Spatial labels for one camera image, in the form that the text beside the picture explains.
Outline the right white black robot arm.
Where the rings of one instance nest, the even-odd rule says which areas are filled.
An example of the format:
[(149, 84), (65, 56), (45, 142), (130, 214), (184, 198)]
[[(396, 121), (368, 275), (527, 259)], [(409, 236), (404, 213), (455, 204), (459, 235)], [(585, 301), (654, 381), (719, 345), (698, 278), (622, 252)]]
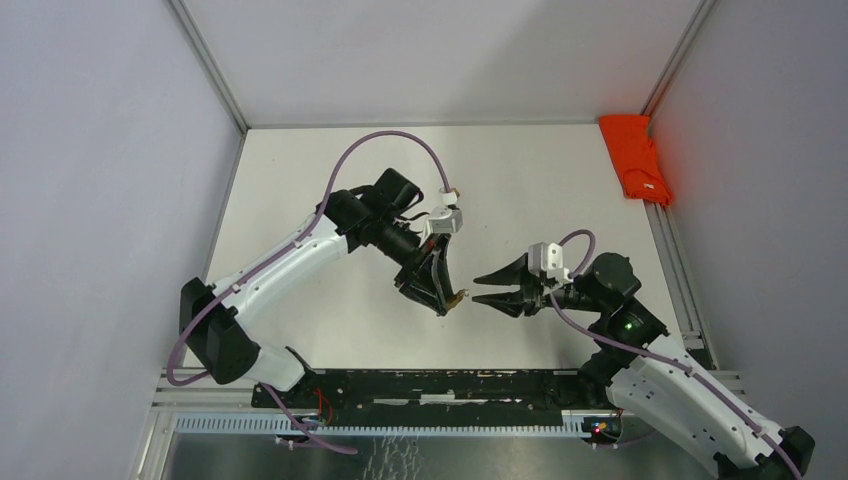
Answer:
[(566, 274), (528, 251), (474, 281), (504, 288), (474, 302), (511, 317), (551, 308), (598, 345), (578, 370), (585, 405), (634, 414), (720, 479), (806, 474), (812, 436), (759, 414), (681, 347), (637, 299), (641, 282), (627, 257), (605, 252), (583, 273)]

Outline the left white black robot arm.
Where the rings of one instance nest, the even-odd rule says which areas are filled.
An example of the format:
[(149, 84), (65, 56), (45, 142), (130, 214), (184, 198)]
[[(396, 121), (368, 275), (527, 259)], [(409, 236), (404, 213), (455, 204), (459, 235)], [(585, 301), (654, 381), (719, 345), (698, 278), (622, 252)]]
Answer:
[(204, 376), (219, 385), (251, 379), (273, 387), (290, 407), (306, 405), (314, 381), (304, 361), (290, 349), (262, 346), (248, 330), (287, 291), (359, 247), (373, 246), (399, 266), (393, 284), (400, 294), (446, 315), (465, 295), (453, 289), (447, 265), (449, 242), (462, 226), (459, 194), (443, 192), (442, 206), (424, 214), (416, 232), (405, 213), (422, 197), (389, 168), (372, 185), (327, 194), (295, 232), (248, 266), (210, 284), (188, 281), (180, 292), (179, 334)]

